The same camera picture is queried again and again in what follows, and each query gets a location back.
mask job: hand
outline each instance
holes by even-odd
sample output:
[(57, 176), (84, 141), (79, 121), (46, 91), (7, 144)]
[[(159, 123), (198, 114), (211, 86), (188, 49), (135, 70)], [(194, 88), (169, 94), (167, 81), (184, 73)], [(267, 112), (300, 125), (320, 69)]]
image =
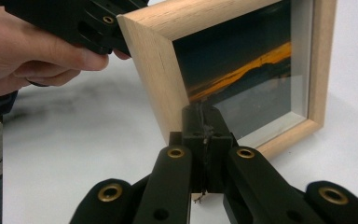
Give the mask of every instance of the hand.
[[(115, 54), (128, 58), (117, 51)], [(73, 46), (0, 7), (0, 96), (30, 85), (28, 80), (61, 86), (81, 70), (104, 69), (108, 61), (106, 55)]]

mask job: metal rivet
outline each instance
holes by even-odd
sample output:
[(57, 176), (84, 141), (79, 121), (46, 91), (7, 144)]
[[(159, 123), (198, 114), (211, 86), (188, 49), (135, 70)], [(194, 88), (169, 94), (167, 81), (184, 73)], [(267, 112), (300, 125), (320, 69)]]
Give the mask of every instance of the metal rivet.
[(113, 22), (115, 22), (115, 20), (110, 16), (104, 16), (103, 21), (106, 23), (109, 23), (109, 24), (112, 24)]
[(185, 152), (180, 148), (172, 148), (168, 150), (168, 156), (177, 159), (185, 156)]
[(237, 155), (245, 159), (251, 159), (255, 156), (255, 153), (249, 149), (241, 148), (237, 150)]
[(100, 189), (98, 198), (105, 203), (109, 203), (119, 198), (122, 193), (123, 188), (119, 184), (109, 184)]
[(328, 202), (344, 205), (349, 202), (348, 197), (341, 191), (330, 187), (319, 188), (319, 194)]

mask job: clamp jaw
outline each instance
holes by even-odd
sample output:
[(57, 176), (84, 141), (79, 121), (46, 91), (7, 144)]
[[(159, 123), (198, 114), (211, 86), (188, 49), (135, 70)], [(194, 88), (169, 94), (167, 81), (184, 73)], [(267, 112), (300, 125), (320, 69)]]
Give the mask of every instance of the clamp jaw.
[(148, 0), (0, 0), (8, 13), (98, 54), (130, 55), (119, 14), (147, 7)]
[(190, 105), (151, 175), (94, 186), (71, 223), (189, 223), (191, 193), (223, 193), (231, 223), (358, 223), (358, 198), (327, 181), (301, 192), (257, 150), (239, 147), (220, 112)]

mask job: wooden picture frame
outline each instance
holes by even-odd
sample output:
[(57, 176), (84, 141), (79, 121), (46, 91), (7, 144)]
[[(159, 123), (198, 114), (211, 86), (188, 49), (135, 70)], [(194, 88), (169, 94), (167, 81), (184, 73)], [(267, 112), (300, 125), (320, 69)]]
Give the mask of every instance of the wooden picture frame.
[[(181, 131), (181, 111), (189, 104), (173, 42), (278, 2), (280, 1), (171, 0), (118, 17), (166, 141), (170, 132)], [(297, 43), (298, 52), (307, 52), (304, 54), (306, 58), (298, 62), (297, 66), (307, 73), (307, 81), (301, 84), (307, 85), (307, 92), (299, 100), (304, 102), (304, 99), (308, 99), (305, 103), (305, 117), (283, 131), (278, 125), (281, 131), (268, 133), (269, 137), (265, 142), (260, 140), (250, 144), (250, 147), (256, 147), (267, 158), (280, 153), (324, 125), (336, 1), (299, 2), (305, 4), (302, 8), (310, 8), (304, 13), (297, 12), (292, 6), (292, 14), (303, 17), (297, 21), (309, 20), (310, 24), (309, 28), (300, 26), (292, 32), (303, 35), (300, 38), (310, 42), (304, 49), (302, 43)]]

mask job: white table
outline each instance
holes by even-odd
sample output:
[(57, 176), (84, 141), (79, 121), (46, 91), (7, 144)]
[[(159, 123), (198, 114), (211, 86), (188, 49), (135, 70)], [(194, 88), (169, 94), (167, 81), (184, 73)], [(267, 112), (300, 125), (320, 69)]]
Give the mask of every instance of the white table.
[[(165, 146), (132, 60), (61, 88), (20, 92), (4, 130), (4, 223), (67, 223), (107, 178), (148, 175)], [(325, 127), (273, 159), (293, 186), (335, 182), (358, 196), (358, 1), (338, 1)], [(191, 223), (228, 223), (222, 197)]]

